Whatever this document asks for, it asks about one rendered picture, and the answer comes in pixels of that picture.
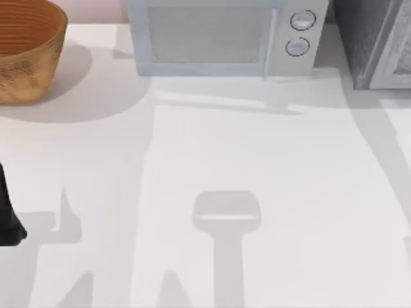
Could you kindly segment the microwave oven door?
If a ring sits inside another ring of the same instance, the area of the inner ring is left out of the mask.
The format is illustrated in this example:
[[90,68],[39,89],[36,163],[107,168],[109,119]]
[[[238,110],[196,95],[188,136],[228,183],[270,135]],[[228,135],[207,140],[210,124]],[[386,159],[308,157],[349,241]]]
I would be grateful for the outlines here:
[[141,76],[264,76],[284,0],[127,0]]

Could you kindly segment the round microwave knob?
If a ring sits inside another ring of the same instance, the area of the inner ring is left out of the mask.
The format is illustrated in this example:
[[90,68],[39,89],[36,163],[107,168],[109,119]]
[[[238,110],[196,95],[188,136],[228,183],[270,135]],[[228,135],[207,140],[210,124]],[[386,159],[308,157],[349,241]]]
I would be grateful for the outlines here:
[[290,24],[297,31],[306,31],[313,27],[316,15],[311,10],[296,12],[290,18]]
[[285,51],[292,57],[305,55],[310,50],[310,43],[303,37],[289,40],[285,45]]

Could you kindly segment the pale microwave oven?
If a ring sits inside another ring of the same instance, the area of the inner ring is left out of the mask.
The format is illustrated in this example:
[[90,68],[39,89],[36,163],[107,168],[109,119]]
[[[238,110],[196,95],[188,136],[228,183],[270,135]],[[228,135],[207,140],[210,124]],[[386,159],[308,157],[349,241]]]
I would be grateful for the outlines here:
[[[328,6],[329,0],[284,0],[284,8],[275,28],[269,78],[311,74]],[[306,31],[297,31],[292,28],[290,18],[294,13],[305,10],[311,10],[316,15],[316,22]],[[309,41],[310,50],[305,55],[292,57],[285,51],[285,45],[298,37]]]

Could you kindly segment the brown woven basket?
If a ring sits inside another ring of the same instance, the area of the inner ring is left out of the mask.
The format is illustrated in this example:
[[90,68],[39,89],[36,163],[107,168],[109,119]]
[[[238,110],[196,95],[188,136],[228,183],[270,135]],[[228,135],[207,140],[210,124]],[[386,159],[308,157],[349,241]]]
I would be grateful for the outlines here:
[[45,96],[67,25],[65,11],[50,0],[0,0],[0,104]]

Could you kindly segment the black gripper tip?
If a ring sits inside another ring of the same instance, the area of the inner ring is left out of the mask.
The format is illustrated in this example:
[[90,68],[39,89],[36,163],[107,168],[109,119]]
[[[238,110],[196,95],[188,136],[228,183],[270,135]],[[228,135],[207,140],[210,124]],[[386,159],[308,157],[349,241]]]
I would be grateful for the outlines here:
[[12,207],[3,165],[0,163],[0,247],[18,246],[27,235]]

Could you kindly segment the grey cabinet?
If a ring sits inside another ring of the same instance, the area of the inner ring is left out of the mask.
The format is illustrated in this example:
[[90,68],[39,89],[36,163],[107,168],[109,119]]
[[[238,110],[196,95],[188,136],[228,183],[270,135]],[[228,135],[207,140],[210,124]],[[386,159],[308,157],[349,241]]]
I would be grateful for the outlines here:
[[411,0],[333,0],[356,90],[411,90]]

